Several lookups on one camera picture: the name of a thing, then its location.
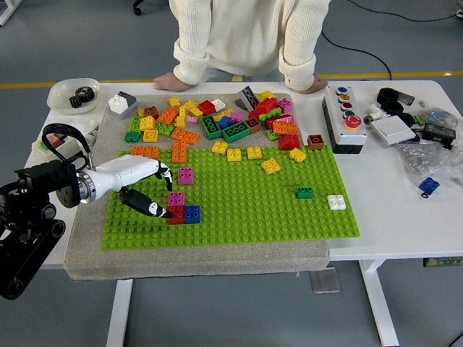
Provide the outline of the person's left hand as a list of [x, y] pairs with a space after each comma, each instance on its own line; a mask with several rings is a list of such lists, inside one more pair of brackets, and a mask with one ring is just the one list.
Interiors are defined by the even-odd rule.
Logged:
[[314, 74], [313, 84], [306, 90], [299, 91], [301, 94], [313, 94], [328, 86], [328, 82], [323, 80], [318, 74]]

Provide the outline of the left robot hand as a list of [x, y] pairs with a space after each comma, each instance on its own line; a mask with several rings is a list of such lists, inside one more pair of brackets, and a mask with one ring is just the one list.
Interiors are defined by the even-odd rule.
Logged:
[[119, 192], [121, 202], [139, 213], [160, 218], [174, 217], [172, 211], [163, 208], [143, 193], [129, 188], [130, 184], [154, 175], [158, 179], [164, 178], [167, 190], [172, 191], [171, 171], [166, 164], [157, 159], [141, 155], [124, 155], [97, 166], [93, 171], [87, 171], [87, 174], [95, 186], [95, 193], [92, 193], [94, 200], [101, 198], [108, 191]]

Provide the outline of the person's right hand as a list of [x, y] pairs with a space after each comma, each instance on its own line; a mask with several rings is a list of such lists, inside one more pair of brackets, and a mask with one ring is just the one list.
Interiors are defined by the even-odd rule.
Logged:
[[153, 88], [157, 90], [168, 90], [181, 93], [189, 90], [192, 86], [179, 80], [173, 72], [168, 72], [153, 79]]

